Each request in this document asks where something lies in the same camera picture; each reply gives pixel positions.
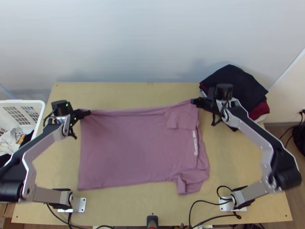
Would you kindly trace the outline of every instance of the folded clothes stack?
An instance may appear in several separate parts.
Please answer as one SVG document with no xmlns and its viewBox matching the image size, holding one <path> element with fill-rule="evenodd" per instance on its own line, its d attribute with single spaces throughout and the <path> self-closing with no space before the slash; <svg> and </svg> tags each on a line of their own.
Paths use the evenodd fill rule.
<svg viewBox="0 0 305 229">
<path fill-rule="evenodd" d="M 270 113 L 265 96 L 268 91 L 252 75 L 234 65 L 227 65 L 201 81 L 199 87 L 207 94 L 209 87 L 220 83 L 233 85 L 233 97 L 239 100 L 252 120 Z"/>
</svg>

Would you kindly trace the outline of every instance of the pink t-shirt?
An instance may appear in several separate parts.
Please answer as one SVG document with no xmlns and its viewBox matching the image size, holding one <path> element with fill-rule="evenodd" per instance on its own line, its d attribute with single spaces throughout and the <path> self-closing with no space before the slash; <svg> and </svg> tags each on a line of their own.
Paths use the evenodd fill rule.
<svg viewBox="0 0 305 229">
<path fill-rule="evenodd" d="M 91 110 L 80 121 L 79 190 L 174 181 L 200 190 L 209 162 L 190 101 L 132 110 Z"/>
</svg>

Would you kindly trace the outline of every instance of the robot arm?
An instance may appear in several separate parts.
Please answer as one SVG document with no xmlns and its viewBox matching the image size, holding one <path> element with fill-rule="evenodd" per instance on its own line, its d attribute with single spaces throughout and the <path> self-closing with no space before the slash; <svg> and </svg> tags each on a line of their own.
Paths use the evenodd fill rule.
<svg viewBox="0 0 305 229">
<path fill-rule="evenodd" d="M 47 118 L 55 123 L 49 119 L 42 134 L 14 152 L 0 169 L 0 201 L 42 202 L 49 203 L 59 211 L 84 212 L 86 199 L 74 197 L 70 189 L 45 189 L 35 183 L 33 160 L 56 141 L 68 136 L 76 139 L 74 124 L 91 114 L 90 111 L 73 110 L 65 100 L 53 102 L 52 108 L 53 112 Z"/>
<path fill-rule="evenodd" d="M 215 115 L 219 115 L 222 122 L 233 130 L 239 129 L 263 150 L 261 180 L 233 189 L 230 194 L 232 203 L 228 203 L 231 206 L 227 209 L 236 210 L 249 206 L 258 197 L 295 187 L 302 177 L 294 156 L 280 140 L 249 118 L 248 112 L 232 97 L 232 89 L 231 84 L 218 84 L 209 89 L 207 96 L 202 92 L 205 98 L 192 99 L 191 103 L 213 113 L 212 125 L 219 123 L 215 122 Z"/>
</svg>

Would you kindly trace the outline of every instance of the power outlet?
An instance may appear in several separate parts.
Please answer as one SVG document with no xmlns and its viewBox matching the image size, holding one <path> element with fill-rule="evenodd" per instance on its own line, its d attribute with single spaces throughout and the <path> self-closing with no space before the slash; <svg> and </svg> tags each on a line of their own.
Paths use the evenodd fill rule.
<svg viewBox="0 0 305 229">
<path fill-rule="evenodd" d="M 303 107 L 301 110 L 299 110 L 297 113 L 299 114 L 300 112 L 302 112 L 302 110 L 305 110 L 305 107 Z"/>
</svg>

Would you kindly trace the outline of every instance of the black bag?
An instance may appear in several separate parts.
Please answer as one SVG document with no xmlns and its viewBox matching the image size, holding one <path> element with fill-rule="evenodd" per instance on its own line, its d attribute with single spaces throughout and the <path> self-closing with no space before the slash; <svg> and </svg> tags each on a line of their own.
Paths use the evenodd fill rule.
<svg viewBox="0 0 305 229">
<path fill-rule="evenodd" d="M 298 150 L 305 156 L 305 128 L 303 125 L 292 129 L 292 137 Z"/>
</svg>

